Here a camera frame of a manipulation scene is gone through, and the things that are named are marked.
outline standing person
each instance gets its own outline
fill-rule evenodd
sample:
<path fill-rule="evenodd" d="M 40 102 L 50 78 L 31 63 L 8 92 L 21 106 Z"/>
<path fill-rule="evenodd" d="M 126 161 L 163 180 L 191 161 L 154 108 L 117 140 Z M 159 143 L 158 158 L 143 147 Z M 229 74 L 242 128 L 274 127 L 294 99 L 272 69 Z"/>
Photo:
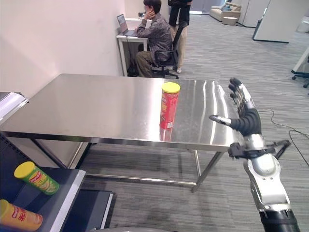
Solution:
<path fill-rule="evenodd" d="M 189 25 L 191 4 L 192 0 L 169 0 L 169 6 L 172 7 L 169 16 L 169 24 L 173 40 L 178 30 L 178 25 L 176 25 L 178 13 L 179 21 L 185 21 L 187 25 Z M 182 72 L 183 59 L 185 54 L 185 44 L 187 42 L 187 33 L 187 27 L 185 27 L 182 31 L 182 34 L 180 35 L 180 39 L 178 42 L 178 65 L 177 67 L 174 67 L 177 70 L 177 73 Z"/>

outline person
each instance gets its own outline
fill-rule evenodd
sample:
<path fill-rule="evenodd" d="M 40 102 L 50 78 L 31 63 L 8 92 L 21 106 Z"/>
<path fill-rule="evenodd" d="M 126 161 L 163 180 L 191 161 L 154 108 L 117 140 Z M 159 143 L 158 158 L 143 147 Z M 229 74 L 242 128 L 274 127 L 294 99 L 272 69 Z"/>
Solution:
<path fill-rule="evenodd" d="M 189 25 L 191 4 L 192 0 L 169 0 L 169 5 L 171 6 L 169 24 L 172 39 L 175 38 L 176 32 L 178 30 L 178 25 L 176 25 L 178 13 L 179 13 L 179 21 L 185 21 L 187 25 Z M 174 67 L 174 69 L 177 70 L 176 71 L 177 73 L 182 72 L 186 41 L 187 41 L 187 27 L 183 29 L 178 42 L 178 65 L 177 67 Z"/>
<path fill-rule="evenodd" d="M 152 77 L 152 65 L 157 66 L 155 62 L 155 52 L 158 50 L 169 51 L 172 49 L 172 37 L 170 26 L 160 14 L 161 0 L 144 0 L 146 15 L 137 28 L 139 38 L 149 39 L 150 51 L 141 51 L 136 55 L 136 65 L 140 77 Z M 151 19 L 151 25 L 146 28 L 147 20 Z M 160 61 L 166 61 L 170 58 L 168 53 L 160 53 Z"/>

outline chip can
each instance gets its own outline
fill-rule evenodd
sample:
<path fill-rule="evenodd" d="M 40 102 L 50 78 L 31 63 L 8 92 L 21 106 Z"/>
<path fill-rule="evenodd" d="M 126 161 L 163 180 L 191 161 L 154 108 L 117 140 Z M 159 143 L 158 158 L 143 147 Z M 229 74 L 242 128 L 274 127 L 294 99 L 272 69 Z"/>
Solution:
<path fill-rule="evenodd" d="M 20 164 L 15 169 L 14 176 L 26 181 L 46 195 L 53 195 L 59 189 L 59 184 L 31 161 Z"/>
<path fill-rule="evenodd" d="M 42 215 L 10 204 L 4 199 L 0 200 L 1 225 L 20 229 L 22 231 L 36 231 L 42 225 L 42 222 Z"/>
<path fill-rule="evenodd" d="M 162 85 L 160 127 L 169 130 L 174 125 L 180 86 L 174 82 Z"/>

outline black office chair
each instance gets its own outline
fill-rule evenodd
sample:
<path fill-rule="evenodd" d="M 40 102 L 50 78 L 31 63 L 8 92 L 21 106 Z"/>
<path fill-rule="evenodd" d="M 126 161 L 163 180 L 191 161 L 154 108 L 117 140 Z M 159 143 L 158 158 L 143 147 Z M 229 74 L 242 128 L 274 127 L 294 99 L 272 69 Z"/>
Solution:
<path fill-rule="evenodd" d="M 293 80 L 295 80 L 297 77 L 303 77 L 303 78 L 309 79 L 309 73 L 308 72 L 295 72 L 295 71 L 292 70 L 292 73 L 295 74 L 292 77 Z M 304 88 L 307 88 L 308 86 L 309 86 L 309 82 L 303 85 Z"/>
<path fill-rule="evenodd" d="M 179 79 L 178 75 L 172 74 L 169 72 L 168 69 L 165 69 L 165 67 L 174 67 L 178 64 L 178 52 L 177 52 L 177 44 L 180 38 L 180 35 L 183 31 L 183 29 L 187 26 L 187 23 L 184 21 L 179 22 L 179 28 L 176 32 L 175 39 L 173 41 L 173 50 L 171 51 L 156 51 L 154 53 L 155 62 L 158 64 L 159 67 L 161 67 L 161 70 L 153 70 L 154 73 L 158 73 L 165 78 L 165 75 L 169 76 L 175 76 L 176 79 Z M 160 61 L 159 54 L 160 53 L 170 53 L 170 58 L 167 61 Z"/>

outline beige sofa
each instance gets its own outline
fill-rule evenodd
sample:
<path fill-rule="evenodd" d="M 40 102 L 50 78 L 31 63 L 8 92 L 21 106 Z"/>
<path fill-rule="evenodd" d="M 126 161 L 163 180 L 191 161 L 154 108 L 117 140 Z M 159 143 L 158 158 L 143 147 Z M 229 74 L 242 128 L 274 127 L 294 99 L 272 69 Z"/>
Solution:
<path fill-rule="evenodd" d="M 240 17 L 240 10 L 241 5 L 233 4 L 230 2 L 226 2 L 226 5 L 229 5 L 231 7 L 231 11 L 221 11 L 220 6 L 212 6 L 211 11 L 209 12 L 209 15 L 220 22 L 222 22 L 223 17 L 235 17 L 239 19 Z"/>

